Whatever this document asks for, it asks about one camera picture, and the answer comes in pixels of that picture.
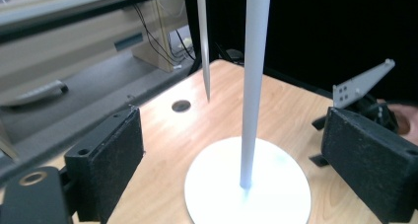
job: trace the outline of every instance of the wooden table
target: wooden table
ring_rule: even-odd
[[[211,83],[210,103],[198,71],[141,107],[147,153],[109,223],[192,223],[183,190],[190,164],[206,146],[242,132],[244,70],[216,61]],[[190,101],[190,110],[173,112],[178,100]],[[330,166],[318,168],[309,160],[322,136],[311,122],[330,105],[330,99],[264,76],[257,136],[288,152],[303,169],[312,193],[309,223],[380,223]],[[62,166],[62,159],[52,164]],[[417,220],[415,213],[412,223]]]

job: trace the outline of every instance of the black mechanical device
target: black mechanical device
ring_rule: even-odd
[[[382,223],[418,207],[418,147],[364,115],[329,108],[317,165],[331,165]]]
[[[66,166],[29,170],[6,186],[1,224],[106,223],[144,155],[139,110],[118,112],[65,154]]]

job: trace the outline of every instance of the white pole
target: white pole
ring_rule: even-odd
[[[209,71],[209,46],[208,28],[206,20],[206,0],[197,0],[197,11],[199,15],[200,49],[202,54],[203,79],[207,100],[210,101],[210,71]]]
[[[246,0],[242,188],[251,187],[270,0]]]

